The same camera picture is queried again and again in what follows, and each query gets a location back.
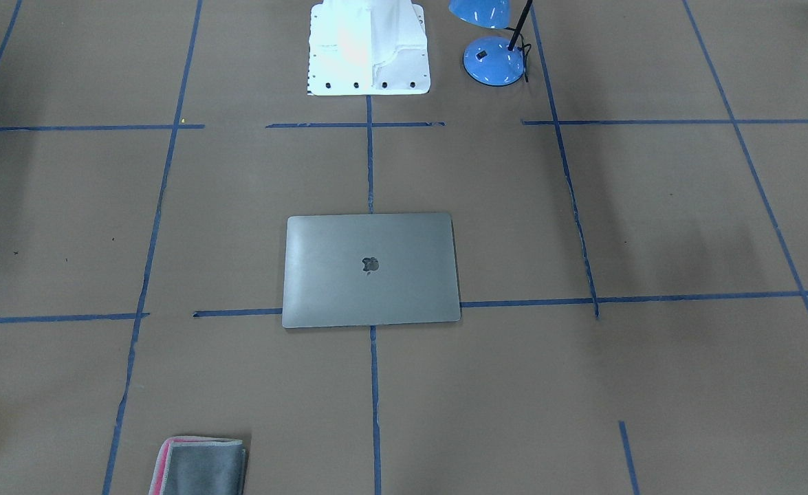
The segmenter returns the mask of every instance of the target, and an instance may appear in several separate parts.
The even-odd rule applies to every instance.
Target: apple logo
[[[364,272],[370,275],[370,272],[376,272],[379,269],[379,260],[376,258],[364,258],[360,261],[364,263]]]

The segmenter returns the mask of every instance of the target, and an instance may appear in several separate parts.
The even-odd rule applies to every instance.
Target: towel
[[[149,495],[241,495],[244,461],[237,439],[171,437],[159,449]]]

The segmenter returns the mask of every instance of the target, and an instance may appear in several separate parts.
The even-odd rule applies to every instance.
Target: laptop
[[[457,322],[448,213],[290,217],[286,329]]]

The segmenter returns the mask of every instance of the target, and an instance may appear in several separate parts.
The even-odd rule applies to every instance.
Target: white plastic object
[[[428,93],[425,13],[410,0],[324,0],[310,28],[307,93]]]

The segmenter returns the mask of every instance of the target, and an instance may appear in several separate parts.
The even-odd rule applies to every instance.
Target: blue desk lamp
[[[473,40],[464,50],[464,69],[476,81],[490,87],[507,87],[526,72],[523,47],[517,47],[517,38],[532,9],[527,0],[520,21],[510,41],[501,36],[484,36]],[[463,21],[483,28],[509,29],[510,1],[508,0],[450,0],[450,12]]]

